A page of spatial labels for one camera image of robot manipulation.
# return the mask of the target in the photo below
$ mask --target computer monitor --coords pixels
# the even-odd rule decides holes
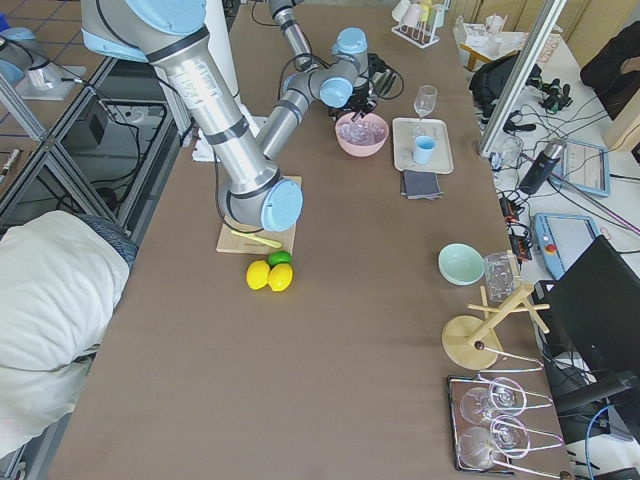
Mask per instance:
[[[640,279],[599,236],[549,292],[549,303],[597,380],[557,398],[559,413],[608,397],[640,440]]]

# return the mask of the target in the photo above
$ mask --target blue cable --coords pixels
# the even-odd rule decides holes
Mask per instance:
[[[585,462],[587,463],[587,470],[589,470],[589,478],[591,480],[594,480],[593,469],[591,468],[591,462],[589,461],[589,437],[591,436],[591,427],[593,427],[593,424],[596,423],[596,420],[598,419],[598,417],[602,415],[604,412],[606,412],[607,410],[609,410],[609,408],[611,408],[611,405],[607,405],[605,407],[602,407],[600,410],[598,410],[598,413],[596,413],[591,418],[591,420],[589,421],[589,426],[587,427],[587,436],[584,439],[584,456],[585,456]]]

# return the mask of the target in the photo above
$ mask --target green lime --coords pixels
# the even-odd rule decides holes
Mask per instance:
[[[272,267],[280,265],[281,263],[291,263],[291,254],[286,250],[278,250],[269,255],[267,263]]]

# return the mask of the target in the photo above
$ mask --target black bag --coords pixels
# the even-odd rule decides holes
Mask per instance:
[[[473,94],[473,100],[482,108],[483,116],[489,117],[493,111],[493,106],[504,90],[511,70],[518,59],[518,54],[501,58],[495,62],[485,63],[471,78],[469,90]],[[540,77],[542,70],[538,65],[534,65],[529,74],[529,78]]]

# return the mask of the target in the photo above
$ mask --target pink bowl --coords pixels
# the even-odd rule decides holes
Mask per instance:
[[[368,157],[369,155],[373,155],[382,148],[384,142],[389,138],[389,125],[387,125],[387,122],[385,122],[382,117],[379,117],[374,113],[369,113],[362,118],[358,118],[354,123],[369,122],[382,127],[384,130],[384,138],[373,145],[354,145],[340,136],[340,126],[351,123],[352,117],[353,114],[347,113],[340,117],[336,122],[336,138],[338,139],[338,144],[345,152],[349,155],[353,155],[354,157]]]

